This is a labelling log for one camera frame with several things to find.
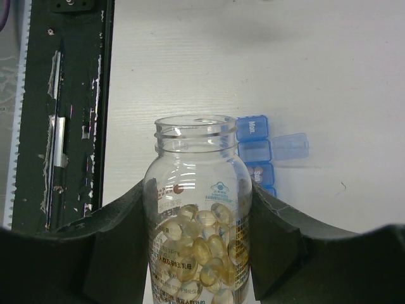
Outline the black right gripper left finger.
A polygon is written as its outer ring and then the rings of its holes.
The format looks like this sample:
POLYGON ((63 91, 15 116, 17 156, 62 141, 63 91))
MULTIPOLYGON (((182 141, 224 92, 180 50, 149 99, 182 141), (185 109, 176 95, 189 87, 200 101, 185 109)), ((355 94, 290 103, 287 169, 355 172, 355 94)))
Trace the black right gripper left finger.
POLYGON ((54 232, 1 230, 2 303, 142 303, 142 184, 54 232))

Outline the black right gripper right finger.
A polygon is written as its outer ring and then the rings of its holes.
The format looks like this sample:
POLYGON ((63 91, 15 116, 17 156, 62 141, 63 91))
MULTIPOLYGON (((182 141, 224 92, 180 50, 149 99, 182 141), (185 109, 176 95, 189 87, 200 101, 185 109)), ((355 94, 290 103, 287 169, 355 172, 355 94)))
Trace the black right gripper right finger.
POLYGON ((403 303, 404 226, 357 234, 253 185, 250 263, 261 303, 403 303))

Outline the clear bottle of yellow capsules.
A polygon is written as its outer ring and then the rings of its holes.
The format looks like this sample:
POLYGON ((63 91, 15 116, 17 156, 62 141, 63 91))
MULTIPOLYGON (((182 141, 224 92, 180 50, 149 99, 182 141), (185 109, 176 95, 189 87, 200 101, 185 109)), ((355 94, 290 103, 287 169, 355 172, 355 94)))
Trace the clear bottle of yellow capsules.
POLYGON ((252 181, 235 119, 160 118, 143 180, 155 303, 246 303, 252 181))

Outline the blue weekly pill organizer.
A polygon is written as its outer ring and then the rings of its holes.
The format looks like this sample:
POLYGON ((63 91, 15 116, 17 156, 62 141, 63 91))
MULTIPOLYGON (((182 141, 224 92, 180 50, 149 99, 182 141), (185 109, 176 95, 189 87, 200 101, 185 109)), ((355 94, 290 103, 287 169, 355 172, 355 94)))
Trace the blue weekly pill organizer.
POLYGON ((238 117, 236 126, 239 157, 252 180, 276 197, 274 163, 307 158, 309 142, 306 134, 271 138, 270 122, 265 115, 238 117))

